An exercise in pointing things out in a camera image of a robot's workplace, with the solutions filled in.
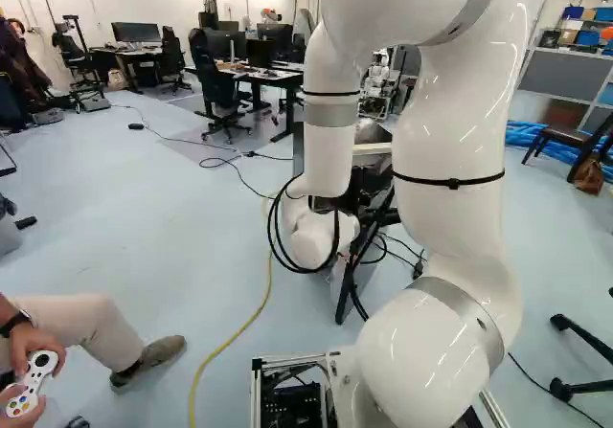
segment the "game controller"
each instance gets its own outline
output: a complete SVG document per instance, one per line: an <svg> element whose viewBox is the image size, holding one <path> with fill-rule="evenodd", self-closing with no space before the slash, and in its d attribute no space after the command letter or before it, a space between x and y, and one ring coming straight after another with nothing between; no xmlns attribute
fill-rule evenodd
<svg viewBox="0 0 613 428"><path fill-rule="evenodd" d="M22 385L26 390L7 403L5 409L7 417L22 417L38 405L38 392L45 379L53 373L58 361L59 358L54 351L42 349L30 354L28 371L12 384L12 386Z"/></svg>

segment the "wristwatch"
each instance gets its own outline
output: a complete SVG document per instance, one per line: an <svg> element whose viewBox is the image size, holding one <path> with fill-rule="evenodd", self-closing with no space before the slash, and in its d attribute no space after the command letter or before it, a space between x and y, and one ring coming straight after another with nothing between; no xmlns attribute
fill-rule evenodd
<svg viewBox="0 0 613 428"><path fill-rule="evenodd" d="M24 310L19 310L19 313L10 318L2 327L0 327L0 335L2 335L5 339L10 338L12 329L22 323L31 324L32 318Z"/></svg>

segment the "shoe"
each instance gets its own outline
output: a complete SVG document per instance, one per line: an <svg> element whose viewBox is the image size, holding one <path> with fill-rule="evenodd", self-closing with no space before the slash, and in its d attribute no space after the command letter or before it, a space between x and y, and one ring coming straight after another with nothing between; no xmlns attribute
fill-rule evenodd
<svg viewBox="0 0 613 428"><path fill-rule="evenodd" d="M141 365L130 376L121 375L117 372L111 373L109 380L112 390L114 392L123 391L151 369L171 364L174 359L181 355L186 346L187 342L182 335L164 337L147 345L140 358Z"/></svg>

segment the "orange object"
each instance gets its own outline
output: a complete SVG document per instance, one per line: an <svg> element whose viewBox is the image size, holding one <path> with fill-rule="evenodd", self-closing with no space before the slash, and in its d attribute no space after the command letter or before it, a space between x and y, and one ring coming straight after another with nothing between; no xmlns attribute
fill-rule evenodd
<svg viewBox="0 0 613 428"><path fill-rule="evenodd" d="M613 39L613 27L609 27L609 28L602 30L601 37L605 40Z"/></svg>

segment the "computer monitor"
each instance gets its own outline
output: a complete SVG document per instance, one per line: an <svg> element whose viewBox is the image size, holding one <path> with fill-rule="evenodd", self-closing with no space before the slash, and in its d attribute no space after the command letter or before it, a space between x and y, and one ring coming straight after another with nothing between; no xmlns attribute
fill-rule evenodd
<svg viewBox="0 0 613 428"><path fill-rule="evenodd" d="M213 29L205 29L204 34L207 37L207 47L211 56L215 59L230 59L231 48L230 41L234 41L234 55L239 58L247 57L245 33L229 32L229 31L214 31Z"/></svg>
<svg viewBox="0 0 613 428"><path fill-rule="evenodd" d="M238 21L219 21L220 31L238 32Z"/></svg>
<svg viewBox="0 0 613 428"><path fill-rule="evenodd" d="M161 42L160 30L152 23L111 23L118 42Z"/></svg>
<svg viewBox="0 0 613 428"><path fill-rule="evenodd" d="M247 58L249 65L270 68L275 55L275 42L272 40L247 40Z"/></svg>
<svg viewBox="0 0 613 428"><path fill-rule="evenodd" d="M291 51L294 27L283 23L258 23L258 38L261 40L274 40L277 54Z"/></svg>

